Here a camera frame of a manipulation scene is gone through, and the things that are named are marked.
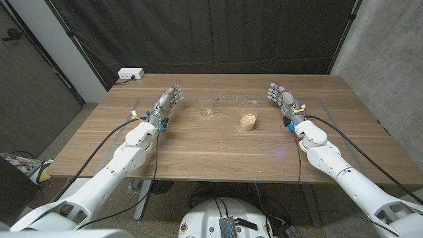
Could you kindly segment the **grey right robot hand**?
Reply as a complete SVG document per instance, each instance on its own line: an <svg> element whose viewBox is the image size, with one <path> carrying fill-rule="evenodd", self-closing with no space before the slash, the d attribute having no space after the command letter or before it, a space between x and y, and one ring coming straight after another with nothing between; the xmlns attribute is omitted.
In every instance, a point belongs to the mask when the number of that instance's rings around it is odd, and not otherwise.
<svg viewBox="0 0 423 238"><path fill-rule="evenodd" d="M279 83L271 83L267 98L275 102L283 115L284 126L291 131L305 121L305 107L301 106L297 99Z"/></svg>

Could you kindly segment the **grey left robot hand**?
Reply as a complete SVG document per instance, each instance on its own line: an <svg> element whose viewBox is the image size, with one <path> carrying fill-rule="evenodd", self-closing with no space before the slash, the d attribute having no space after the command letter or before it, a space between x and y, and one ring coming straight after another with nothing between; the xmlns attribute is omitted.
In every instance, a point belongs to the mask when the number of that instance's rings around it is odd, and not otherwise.
<svg viewBox="0 0 423 238"><path fill-rule="evenodd" d="M182 100L184 100L182 89L175 83L156 99L149 114L148 122L158 130L165 127L163 120L168 117L171 109Z"/></svg>

